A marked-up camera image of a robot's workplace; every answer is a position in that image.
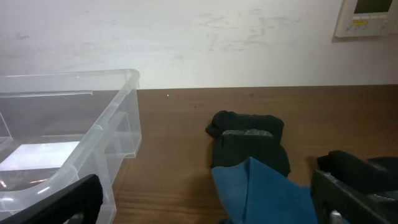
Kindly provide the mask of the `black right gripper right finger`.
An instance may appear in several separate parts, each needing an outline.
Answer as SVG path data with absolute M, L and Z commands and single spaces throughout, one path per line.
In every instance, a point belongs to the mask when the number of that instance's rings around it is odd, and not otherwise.
M 319 223 L 397 223 L 397 158 L 345 151 L 317 158 L 312 200 Z

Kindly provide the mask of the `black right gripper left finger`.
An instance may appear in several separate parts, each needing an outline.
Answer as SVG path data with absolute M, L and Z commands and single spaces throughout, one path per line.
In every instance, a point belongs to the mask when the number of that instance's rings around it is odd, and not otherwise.
M 95 224 L 103 204 L 103 188 L 95 174 L 1 221 L 1 224 Z

